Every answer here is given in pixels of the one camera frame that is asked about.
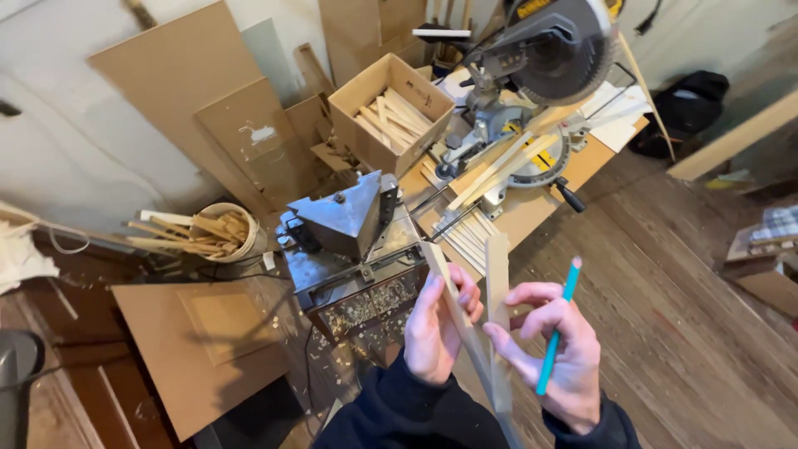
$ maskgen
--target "white paint splatter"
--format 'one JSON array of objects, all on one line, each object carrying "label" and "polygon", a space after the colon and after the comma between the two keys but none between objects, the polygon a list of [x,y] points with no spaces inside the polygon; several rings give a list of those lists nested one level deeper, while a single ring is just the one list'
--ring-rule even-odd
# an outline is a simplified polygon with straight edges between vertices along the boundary
[{"label": "white paint splatter", "polygon": [[239,133],[243,133],[245,131],[250,131],[252,135],[250,139],[252,139],[252,146],[259,144],[262,141],[271,139],[272,137],[277,135],[277,131],[270,126],[264,126],[261,129],[252,129],[249,125],[244,126],[243,128],[239,128]]}]

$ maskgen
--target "black sweatshirt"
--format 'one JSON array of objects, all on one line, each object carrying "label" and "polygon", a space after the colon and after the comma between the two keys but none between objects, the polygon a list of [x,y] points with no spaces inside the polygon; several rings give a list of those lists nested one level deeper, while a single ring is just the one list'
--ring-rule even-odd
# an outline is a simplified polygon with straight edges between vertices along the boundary
[{"label": "black sweatshirt", "polygon": [[[589,434],[571,433],[543,410],[557,449],[637,449],[637,433],[619,405],[602,395],[601,421]],[[374,368],[362,391],[333,417],[314,443],[323,448],[463,447],[506,448],[507,440],[490,411],[474,402],[454,375],[431,385],[410,373],[402,348],[387,369]]]}]

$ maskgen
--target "workbench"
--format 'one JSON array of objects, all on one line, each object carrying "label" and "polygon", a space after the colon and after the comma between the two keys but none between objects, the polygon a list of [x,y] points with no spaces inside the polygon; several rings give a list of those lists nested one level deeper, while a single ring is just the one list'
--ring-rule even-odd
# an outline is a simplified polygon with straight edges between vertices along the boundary
[{"label": "workbench", "polygon": [[[639,133],[646,125],[648,125],[648,121],[642,117],[634,124],[634,127]],[[567,187],[574,192],[578,191],[587,180],[593,177],[616,154],[597,138],[588,135],[587,146],[582,151],[571,154],[571,160],[563,172],[562,176],[569,181]],[[431,185],[421,174],[421,166],[425,161],[435,164],[433,159],[428,154],[425,154],[416,161],[416,164],[410,170],[399,178],[399,185],[403,190],[403,197],[408,210],[415,209],[422,201],[437,192],[435,186]],[[446,206],[454,196],[451,191],[443,193],[413,214],[413,220],[424,234],[427,236],[435,234],[433,225],[440,220]],[[559,192],[556,189],[552,192],[548,187],[508,189],[507,199],[502,203],[504,213],[493,224],[496,225],[500,232],[507,233],[510,240],[510,251],[512,251],[554,213],[563,202]],[[443,237],[439,237],[435,243],[443,248],[444,254],[450,261],[463,267],[474,281],[482,279],[482,275]]]}]

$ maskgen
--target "bucket of wood scraps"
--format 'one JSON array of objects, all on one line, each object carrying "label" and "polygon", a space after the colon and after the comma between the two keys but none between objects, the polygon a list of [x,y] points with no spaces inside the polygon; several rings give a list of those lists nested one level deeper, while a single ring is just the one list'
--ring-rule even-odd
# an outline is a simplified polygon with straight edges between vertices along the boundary
[{"label": "bucket of wood scraps", "polygon": [[202,209],[194,216],[188,231],[199,243],[217,244],[220,239],[227,240],[219,247],[219,252],[200,254],[205,260],[222,264],[264,254],[269,245],[269,236],[258,221],[246,209],[231,203],[216,203]]}]

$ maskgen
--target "wooden floor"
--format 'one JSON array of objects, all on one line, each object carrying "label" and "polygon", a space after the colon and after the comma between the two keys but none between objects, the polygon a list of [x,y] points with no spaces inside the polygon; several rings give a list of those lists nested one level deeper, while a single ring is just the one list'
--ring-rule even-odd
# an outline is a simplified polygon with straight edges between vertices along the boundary
[{"label": "wooden floor", "polygon": [[[580,195],[585,213],[561,208],[513,251],[510,281],[563,282],[568,261],[582,256],[575,300],[602,344],[602,387],[628,411],[643,446],[798,447],[798,335],[783,316],[714,272],[746,205],[670,179],[660,162],[628,150]],[[268,291],[281,281],[253,282]],[[290,294],[264,302],[280,318],[292,355],[289,380],[310,413],[283,446],[307,447],[334,399],[348,402],[358,393],[358,353],[401,340],[402,317],[389,335],[370,330],[357,345],[321,346],[315,336],[311,407],[309,324]],[[523,345],[543,354],[542,341]],[[484,403],[464,352],[455,373]],[[527,447],[553,447],[534,395],[517,376],[513,391],[514,420]]]}]

